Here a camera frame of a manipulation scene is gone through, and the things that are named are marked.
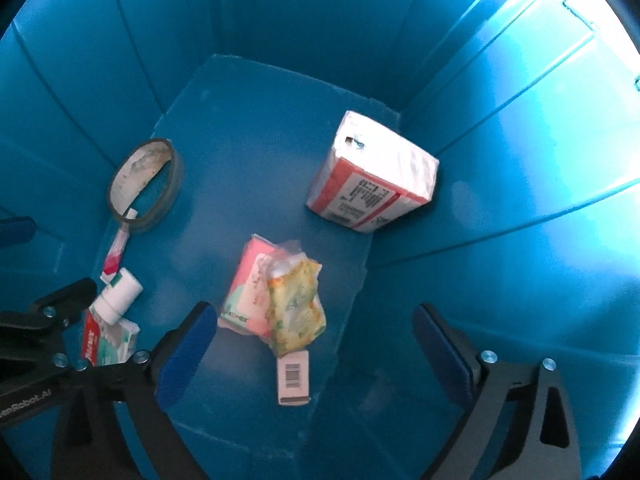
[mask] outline trash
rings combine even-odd
[[[271,329],[266,318],[270,304],[269,291],[262,268],[277,247],[258,235],[252,235],[244,246],[236,275],[231,282],[218,325],[242,335],[269,338]]]
[[[129,208],[125,218],[134,219],[136,216],[138,216],[138,212],[133,208]],[[104,259],[104,264],[102,265],[102,274],[100,279],[107,285],[111,283],[111,280],[115,277],[116,272],[118,272],[118,269],[120,268],[122,253],[124,252],[124,247],[127,245],[128,240],[129,227],[126,224],[121,224],[115,238],[113,239],[111,249],[109,249],[109,252]]]
[[[95,298],[92,309],[108,324],[114,325],[124,316],[131,303],[142,292],[142,285],[127,269],[121,268],[100,296]]]
[[[137,218],[127,218],[125,211],[136,197],[168,164],[167,178],[158,199]],[[136,147],[118,168],[107,190],[107,202],[113,217],[127,225],[132,233],[146,231],[160,222],[180,193],[184,167],[182,158],[167,139],[156,137]]]
[[[263,260],[270,306],[267,320],[270,346],[277,357],[303,349],[326,327],[318,298],[322,266],[300,250],[279,248]]]
[[[438,159],[373,119],[347,112],[306,206],[369,233],[431,201]]]
[[[136,351],[140,327],[121,317],[111,326],[91,306],[82,334],[82,357],[94,366],[123,363]]]
[[[135,352],[140,327],[122,316],[142,292],[140,282],[124,267],[95,298],[86,313],[82,357],[94,366],[123,363]]]
[[[303,406],[309,397],[309,352],[301,350],[278,358],[278,404]]]

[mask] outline yellow snack wrapper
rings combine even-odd
[[[274,260],[268,269],[271,348],[277,357],[303,349],[326,327],[318,298],[322,266],[305,253]]]

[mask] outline pink tissue packet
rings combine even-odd
[[[261,236],[251,236],[244,246],[236,275],[218,317],[219,326],[242,335],[270,337],[267,320],[269,289],[261,269],[277,249],[276,245]]]

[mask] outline metal screw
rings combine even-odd
[[[66,355],[58,353],[58,354],[53,354],[53,364],[55,364],[58,368],[66,368],[66,366],[69,364],[69,359],[66,357]]]
[[[491,365],[498,361],[498,356],[491,350],[482,350],[482,352],[480,352],[480,358],[485,363],[489,363]]]
[[[553,372],[556,369],[556,362],[551,357],[545,357],[542,359],[542,365],[550,372]]]
[[[78,359],[78,361],[76,361],[76,370],[78,370],[79,372],[82,372],[84,370],[86,370],[89,365],[91,363],[89,362],[89,359]]]
[[[135,364],[142,365],[147,361],[149,361],[151,354],[146,350],[138,350],[135,354],[132,355],[132,357],[133,357],[133,362],[135,362]]]

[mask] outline blue bin floor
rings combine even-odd
[[[215,56],[156,126],[154,135],[171,139],[182,155],[185,177],[167,218],[133,235],[125,252],[123,265],[145,287],[127,313],[140,325],[138,348],[152,348],[197,301],[220,305],[253,233],[276,243],[300,240],[323,265],[319,293],[328,326],[309,347],[310,404],[279,407],[268,346],[219,329],[184,399],[171,408],[172,421],[212,478],[262,478],[261,460],[292,466],[287,463],[306,441],[337,364],[340,337],[366,275],[370,235],[327,222],[304,204],[346,110],[398,127],[396,113],[379,102]],[[275,470],[270,475],[278,477]]]

